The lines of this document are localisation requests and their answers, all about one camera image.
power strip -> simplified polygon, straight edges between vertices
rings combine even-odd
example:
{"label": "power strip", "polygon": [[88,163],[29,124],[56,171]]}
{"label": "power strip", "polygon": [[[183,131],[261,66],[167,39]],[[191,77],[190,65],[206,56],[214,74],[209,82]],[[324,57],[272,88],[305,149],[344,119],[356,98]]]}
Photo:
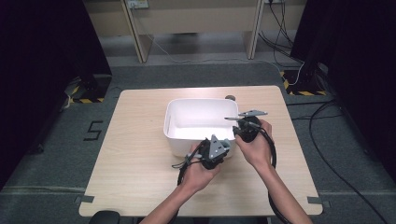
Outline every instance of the power strip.
{"label": "power strip", "polygon": [[148,0],[128,0],[128,8],[138,9],[138,8],[149,8]]}

metal bracket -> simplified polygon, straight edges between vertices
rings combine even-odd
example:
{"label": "metal bracket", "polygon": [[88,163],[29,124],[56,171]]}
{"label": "metal bracket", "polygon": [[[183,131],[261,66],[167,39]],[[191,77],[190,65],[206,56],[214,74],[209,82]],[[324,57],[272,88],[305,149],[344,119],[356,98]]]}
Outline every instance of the metal bracket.
{"label": "metal bracket", "polygon": [[242,117],[255,117],[255,116],[260,116],[260,115],[268,115],[268,112],[253,109],[253,110],[249,110],[247,112],[242,112],[238,115],[242,116]]}
{"label": "metal bracket", "polygon": [[230,150],[230,141],[228,139],[224,139],[223,143],[219,141],[219,139],[212,134],[212,138],[210,139],[210,149],[209,149],[209,159],[214,160],[217,156],[222,155],[225,152]]}

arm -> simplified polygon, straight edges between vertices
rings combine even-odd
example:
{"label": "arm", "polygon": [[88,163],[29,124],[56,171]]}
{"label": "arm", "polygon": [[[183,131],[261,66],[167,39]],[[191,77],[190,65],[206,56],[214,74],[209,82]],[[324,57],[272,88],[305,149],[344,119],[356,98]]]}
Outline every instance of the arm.
{"label": "arm", "polygon": [[[261,120],[262,128],[272,137],[272,126]],[[276,208],[291,223],[312,223],[304,209],[298,204],[289,189],[271,165],[271,151],[265,138],[258,134],[250,143],[246,143],[240,136],[235,137],[236,144],[241,148],[245,159],[262,178],[271,195]]]}
{"label": "arm", "polygon": [[[192,146],[191,151],[194,151],[195,148],[196,146]],[[181,205],[196,192],[204,189],[219,171],[219,165],[213,170],[206,170],[199,162],[191,164],[184,174],[183,182],[140,223],[168,223]]]}

finger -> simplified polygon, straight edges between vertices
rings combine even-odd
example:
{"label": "finger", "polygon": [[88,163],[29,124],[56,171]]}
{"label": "finger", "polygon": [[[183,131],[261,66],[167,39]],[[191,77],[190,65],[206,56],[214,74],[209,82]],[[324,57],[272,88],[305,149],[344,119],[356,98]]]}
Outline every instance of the finger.
{"label": "finger", "polygon": [[238,134],[235,136],[235,143],[239,146],[242,147],[246,142],[239,136]]}
{"label": "finger", "polygon": [[264,128],[264,130],[271,135],[272,125],[263,119],[260,119],[260,123],[262,124],[262,128]]}
{"label": "finger", "polygon": [[217,175],[221,171],[221,164],[218,164],[215,169],[213,169],[213,175]]}
{"label": "finger", "polygon": [[198,144],[192,144],[190,147],[190,153],[192,153],[196,148],[198,147]]}

wire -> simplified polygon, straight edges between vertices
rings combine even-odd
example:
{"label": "wire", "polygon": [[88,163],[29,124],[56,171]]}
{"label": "wire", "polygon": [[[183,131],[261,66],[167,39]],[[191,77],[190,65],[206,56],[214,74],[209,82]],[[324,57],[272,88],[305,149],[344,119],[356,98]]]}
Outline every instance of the wire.
{"label": "wire", "polygon": [[325,71],[323,71],[323,69],[321,69],[320,67],[320,63],[317,64],[317,70],[316,70],[316,75],[317,77],[320,77],[322,80],[322,84],[325,85],[325,89],[327,90],[327,92],[329,92],[331,95],[336,95],[333,91],[332,91],[332,87],[329,84],[329,77],[327,76],[327,73]]}
{"label": "wire", "polygon": [[184,163],[186,163],[185,160],[183,162],[181,162],[181,163],[172,165],[172,168],[180,169],[184,165]]}
{"label": "wire", "polygon": [[294,81],[294,83],[289,83],[290,86],[294,86],[295,84],[298,83],[298,79],[300,79],[301,68],[303,68],[304,64],[305,64],[305,63],[303,63],[303,64],[300,66],[300,69],[298,70],[298,73],[297,73],[297,78],[296,78],[296,80]]}
{"label": "wire", "polygon": [[318,104],[325,104],[325,103],[329,103],[329,101],[294,103],[294,104],[286,104],[286,105],[318,105]]}
{"label": "wire", "polygon": [[[320,117],[320,118],[314,118],[314,119],[333,119],[333,118],[338,118],[344,116],[344,114],[339,114],[339,115],[333,115],[333,116],[325,116],[325,117]],[[301,116],[299,118],[291,119],[291,120],[297,120],[297,119],[311,119],[311,116]]]}
{"label": "wire", "polygon": [[[275,147],[274,141],[273,141],[272,138],[268,135],[268,132],[265,131],[264,128],[262,128],[262,127],[258,128],[258,127],[255,127],[254,125],[249,125],[249,122],[247,123],[247,125],[248,125],[250,128],[252,128],[252,129],[258,131],[258,132],[265,138],[265,140],[267,141],[267,143],[268,143],[268,145],[269,145],[269,147],[270,147],[270,150],[271,150],[271,156],[272,156],[271,165],[272,165],[272,166],[274,167],[274,169],[275,169],[275,168],[276,168],[276,147]],[[277,209],[277,207],[276,207],[276,205],[275,205],[275,203],[274,203],[274,200],[273,200],[272,197],[271,197],[270,192],[268,192],[268,202],[269,202],[269,204],[270,204],[272,210],[274,211],[274,214],[277,216],[277,218],[279,218],[279,220],[281,220],[283,223],[291,224],[291,222],[288,221],[288,219],[285,218],[285,217],[283,216],[283,214]]]}
{"label": "wire", "polygon": [[65,105],[64,108],[62,108],[62,110],[69,108],[70,107],[70,102],[72,101],[72,97],[69,94],[66,94],[66,95],[67,95],[67,100],[66,100],[67,101],[67,105]]}
{"label": "wire", "polygon": [[[137,22],[140,23],[140,20],[136,17],[135,20]],[[248,59],[240,59],[240,58],[230,58],[230,59],[203,59],[203,60],[176,60],[174,59],[170,53],[168,51],[166,51],[163,47],[161,47],[160,44],[158,44],[146,31],[146,29],[144,28],[143,24],[140,23],[140,27],[142,28],[142,30],[144,31],[145,35],[148,37],[148,39],[150,39],[152,41],[152,43],[154,43],[163,53],[166,54],[166,56],[173,62],[173,63],[206,63],[206,62],[229,62],[229,61],[239,61],[239,62],[244,62],[244,63],[251,63],[251,62],[259,62],[259,63],[268,63],[270,65],[272,65],[273,67],[276,68],[276,70],[278,71],[278,73],[280,73],[280,69],[279,67],[274,64],[274,63],[270,63],[268,61],[265,60],[248,60]]]}
{"label": "wire", "polygon": [[384,222],[384,223],[388,223],[384,217],[375,209],[375,207],[355,188],[353,187],[345,178],[343,178],[340,174],[338,174],[338,172],[330,165],[330,163],[326,160],[326,158],[324,157],[323,153],[320,151],[320,149],[318,148],[318,144],[315,141],[313,132],[312,132],[312,123],[313,120],[315,118],[315,116],[320,113],[320,111],[324,110],[326,107],[328,107],[329,105],[332,105],[335,103],[335,100],[330,100],[328,103],[323,104],[322,106],[320,106],[311,116],[310,120],[309,120],[309,136],[311,137],[311,140],[315,146],[315,149],[317,150],[319,156],[322,158],[322,160],[327,164],[327,166],[342,180],[344,181],[344,183],[346,183],[353,191],[355,191],[355,193],[357,193],[372,209],[373,211],[378,215],[378,217]]}
{"label": "wire", "polygon": [[[275,18],[275,20],[276,20],[276,23],[277,23],[278,26],[279,26],[279,32],[277,33],[276,42],[273,43],[273,42],[271,42],[268,38],[266,38],[265,35],[264,35],[264,33],[263,33],[263,31],[262,31],[262,35],[259,34],[259,36],[262,38],[262,40],[263,40],[268,46],[270,46],[271,48],[273,48],[274,59],[275,59],[275,61],[276,61],[276,63],[277,63],[278,65],[283,66],[283,67],[295,67],[295,66],[286,66],[286,65],[280,64],[280,63],[277,61],[277,59],[276,59],[276,54],[275,54],[275,51],[277,50],[278,52],[280,52],[280,53],[286,55],[287,57],[293,59],[294,61],[296,61],[296,62],[298,62],[298,63],[301,63],[301,62],[302,62],[302,61],[300,61],[300,60],[298,60],[298,59],[294,59],[294,58],[290,57],[290,55],[289,55],[288,53],[286,53],[283,49],[280,49],[280,48],[277,47],[277,46],[280,46],[280,47],[283,47],[283,48],[291,49],[291,47],[292,47],[292,45],[293,45],[293,42],[292,42],[292,40],[289,38],[288,33],[287,33],[287,29],[286,29],[286,21],[285,21],[286,4],[285,4],[285,1],[281,0],[282,22],[279,22],[279,19],[277,18],[277,15],[275,14],[275,12],[274,12],[274,10],[273,10],[273,8],[272,8],[272,3],[271,3],[269,6],[270,6],[270,9],[271,9],[272,14],[274,15],[274,18]],[[278,44],[277,44],[277,41],[278,41],[278,39],[279,39],[280,34],[282,34],[282,35],[289,41],[289,45],[290,45],[289,47],[287,47],[287,46],[281,46],[281,45],[278,45]]]}

